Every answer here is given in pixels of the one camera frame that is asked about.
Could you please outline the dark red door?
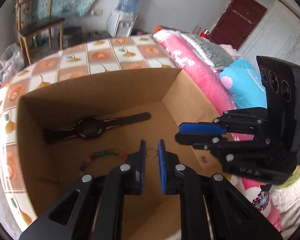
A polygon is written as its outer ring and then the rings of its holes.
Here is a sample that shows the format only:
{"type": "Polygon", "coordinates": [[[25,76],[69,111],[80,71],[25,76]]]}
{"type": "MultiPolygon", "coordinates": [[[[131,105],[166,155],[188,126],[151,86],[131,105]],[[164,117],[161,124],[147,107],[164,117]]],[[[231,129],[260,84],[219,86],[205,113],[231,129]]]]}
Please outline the dark red door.
{"type": "Polygon", "coordinates": [[[266,7],[255,0],[231,0],[209,34],[210,41],[239,49],[266,10],[266,7]]]}

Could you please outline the pink floral blanket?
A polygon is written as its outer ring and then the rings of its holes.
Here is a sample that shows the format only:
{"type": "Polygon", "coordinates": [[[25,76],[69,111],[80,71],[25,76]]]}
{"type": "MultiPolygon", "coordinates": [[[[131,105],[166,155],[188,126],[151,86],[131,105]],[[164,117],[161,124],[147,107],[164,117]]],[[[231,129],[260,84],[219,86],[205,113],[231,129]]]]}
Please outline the pink floral blanket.
{"type": "MultiPolygon", "coordinates": [[[[217,74],[211,70],[208,64],[199,59],[190,45],[178,33],[162,29],[156,32],[153,37],[174,59],[177,66],[189,74],[210,100],[218,114],[223,114],[226,110],[235,110],[237,108],[231,95],[220,83],[217,74]]],[[[261,190],[261,183],[238,177],[234,185],[242,190],[246,198],[278,231],[281,230],[279,213],[271,201],[270,193],[261,190]]]]}

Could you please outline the white water dispenser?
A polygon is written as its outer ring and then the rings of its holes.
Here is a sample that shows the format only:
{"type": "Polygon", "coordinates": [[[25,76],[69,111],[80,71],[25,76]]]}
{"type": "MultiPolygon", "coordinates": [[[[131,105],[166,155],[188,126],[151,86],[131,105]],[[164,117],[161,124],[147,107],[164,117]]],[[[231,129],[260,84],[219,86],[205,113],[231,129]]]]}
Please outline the white water dispenser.
{"type": "Polygon", "coordinates": [[[137,14],[113,10],[106,23],[111,37],[129,37],[133,30],[137,14]]]}

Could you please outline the grey sequin cushion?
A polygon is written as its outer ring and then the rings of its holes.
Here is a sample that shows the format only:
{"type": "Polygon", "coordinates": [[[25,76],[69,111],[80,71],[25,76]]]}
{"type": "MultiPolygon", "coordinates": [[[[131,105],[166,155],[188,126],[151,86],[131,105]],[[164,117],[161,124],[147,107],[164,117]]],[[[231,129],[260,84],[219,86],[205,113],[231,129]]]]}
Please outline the grey sequin cushion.
{"type": "Polygon", "coordinates": [[[181,33],[181,37],[196,51],[213,72],[221,72],[233,63],[232,57],[219,45],[194,34],[181,33]]]}

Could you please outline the wooden chair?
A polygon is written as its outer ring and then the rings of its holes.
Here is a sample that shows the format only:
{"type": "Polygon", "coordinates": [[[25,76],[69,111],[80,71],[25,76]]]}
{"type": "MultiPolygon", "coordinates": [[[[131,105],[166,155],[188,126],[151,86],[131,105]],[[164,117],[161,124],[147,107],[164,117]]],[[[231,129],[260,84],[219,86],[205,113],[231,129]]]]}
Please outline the wooden chair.
{"type": "Polygon", "coordinates": [[[25,27],[21,26],[21,6],[25,3],[32,2],[33,0],[17,0],[15,8],[17,10],[17,34],[19,38],[19,43],[21,50],[26,53],[27,60],[29,65],[32,64],[32,59],[30,55],[28,38],[32,38],[33,36],[41,33],[44,30],[48,30],[49,36],[49,46],[52,48],[52,27],[59,26],[59,47],[60,50],[63,50],[63,42],[64,42],[64,21],[65,18],[60,16],[52,15],[52,3],[53,0],[49,0],[48,3],[48,13],[47,17],[41,18],[33,23],[27,24],[25,27]]]}

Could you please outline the blue plush pillow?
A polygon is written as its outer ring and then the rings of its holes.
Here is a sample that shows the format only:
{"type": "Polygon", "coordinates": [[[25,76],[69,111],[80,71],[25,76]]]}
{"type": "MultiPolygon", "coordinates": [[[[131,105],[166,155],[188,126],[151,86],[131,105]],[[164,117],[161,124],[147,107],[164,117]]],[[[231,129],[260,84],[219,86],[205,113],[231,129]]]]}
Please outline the blue plush pillow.
{"type": "Polygon", "coordinates": [[[235,60],[218,77],[238,109],[267,108],[266,90],[262,85],[261,75],[246,59],[235,60]]]}

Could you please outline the black strap digital watch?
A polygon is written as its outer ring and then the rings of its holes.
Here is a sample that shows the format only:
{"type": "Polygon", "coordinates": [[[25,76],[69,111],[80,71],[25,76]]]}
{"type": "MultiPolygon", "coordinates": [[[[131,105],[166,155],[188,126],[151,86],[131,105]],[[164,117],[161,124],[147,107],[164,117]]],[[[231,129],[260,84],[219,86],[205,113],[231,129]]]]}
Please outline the black strap digital watch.
{"type": "Polygon", "coordinates": [[[45,131],[44,139],[48,143],[56,143],[72,138],[79,138],[83,140],[96,139],[103,135],[105,131],[109,129],[147,121],[151,117],[151,114],[148,112],[106,120],[99,119],[95,116],[87,117],[80,120],[72,128],[60,131],[45,131]]]}

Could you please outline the white plastic bag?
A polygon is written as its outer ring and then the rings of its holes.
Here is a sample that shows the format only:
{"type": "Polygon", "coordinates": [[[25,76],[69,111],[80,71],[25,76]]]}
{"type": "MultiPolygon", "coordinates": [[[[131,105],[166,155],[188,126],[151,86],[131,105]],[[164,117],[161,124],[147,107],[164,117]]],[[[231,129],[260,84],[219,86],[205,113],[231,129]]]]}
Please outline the white plastic bag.
{"type": "Polygon", "coordinates": [[[23,52],[16,43],[9,45],[1,56],[0,85],[15,76],[24,67],[23,52]]]}

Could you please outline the brown cardboard box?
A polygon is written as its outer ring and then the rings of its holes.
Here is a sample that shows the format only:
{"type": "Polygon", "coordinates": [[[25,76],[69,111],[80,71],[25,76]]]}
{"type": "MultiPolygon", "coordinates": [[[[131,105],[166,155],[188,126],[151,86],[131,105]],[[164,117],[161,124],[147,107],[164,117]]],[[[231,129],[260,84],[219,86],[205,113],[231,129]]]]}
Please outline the brown cardboard box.
{"type": "Polygon", "coordinates": [[[189,75],[179,69],[133,69],[86,75],[59,81],[24,94],[17,109],[19,162],[30,202],[37,216],[79,180],[80,167],[93,153],[114,150],[136,152],[146,142],[145,186],[142,195],[126,196],[123,239],[179,239],[178,196],[166,196],[160,187],[156,147],[178,155],[198,174],[221,171],[207,151],[175,141],[182,122],[211,122],[220,116],[189,75]],[[147,121],[112,128],[99,138],[72,138],[57,143],[44,139],[45,131],[75,126],[85,117],[111,119],[142,112],[147,121]]]}

